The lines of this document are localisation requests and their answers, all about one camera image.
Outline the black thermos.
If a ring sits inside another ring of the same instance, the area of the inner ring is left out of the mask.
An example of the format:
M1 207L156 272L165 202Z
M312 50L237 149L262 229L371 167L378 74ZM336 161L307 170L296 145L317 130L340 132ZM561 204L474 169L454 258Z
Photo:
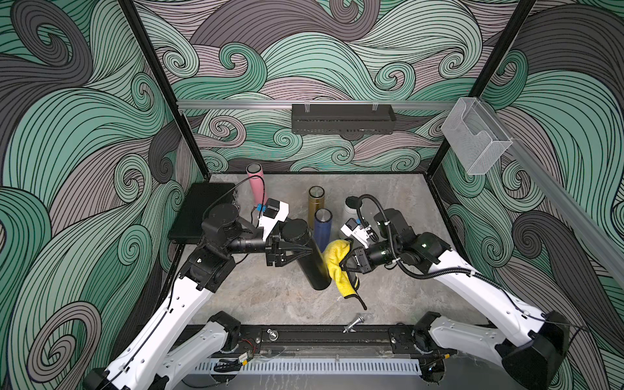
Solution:
M297 263L314 290L325 290L332 279L307 222L304 219L288 220L281 229L281 237L290 244L307 248L306 253L297 254Z

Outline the yellow grey cleaning cloth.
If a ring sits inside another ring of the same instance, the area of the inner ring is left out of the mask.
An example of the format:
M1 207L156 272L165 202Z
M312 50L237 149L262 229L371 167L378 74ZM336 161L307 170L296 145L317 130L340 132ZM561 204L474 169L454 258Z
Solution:
M350 240L334 240L330 242L323 252L323 259L328 268L329 276L334 281L338 291L344 299L355 299L362 309L367 310L367 305L359 296L360 286L357 276L351 277L347 271L341 268L341 262L351 250Z

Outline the pink thermos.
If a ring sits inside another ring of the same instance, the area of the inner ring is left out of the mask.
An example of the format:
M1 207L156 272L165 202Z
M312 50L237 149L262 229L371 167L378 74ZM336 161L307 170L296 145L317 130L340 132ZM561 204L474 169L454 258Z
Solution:
M265 203L266 188L263 177L263 167L257 162L252 162L246 167L250 187L256 205Z

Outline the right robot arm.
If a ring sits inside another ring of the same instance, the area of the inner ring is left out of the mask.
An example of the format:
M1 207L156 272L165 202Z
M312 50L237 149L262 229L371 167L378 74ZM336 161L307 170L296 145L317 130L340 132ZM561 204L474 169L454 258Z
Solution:
M477 271L457 251L431 232L417 234L400 211L386 209L375 216L381 239L371 228L348 219L341 232L359 245L340 263L343 271L366 274L395 264L417 280L436 280L470 303L488 325L455 322L429 313L419 323L426 349L454 349L499 365L526 389L546 389L570 347L570 322L556 312L544 312L508 292Z

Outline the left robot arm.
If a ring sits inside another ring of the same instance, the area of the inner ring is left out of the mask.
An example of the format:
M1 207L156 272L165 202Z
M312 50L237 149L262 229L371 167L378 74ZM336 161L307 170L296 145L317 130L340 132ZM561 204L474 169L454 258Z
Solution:
M119 357L89 372L83 387L174 389L202 360L223 348L234 349L240 323L224 312L182 345L175 342L234 270L234 254L270 253L276 248L270 234L288 214L287 203L269 199L253 225L231 203L214 206L202 221L198 247L180 269L167 299Z

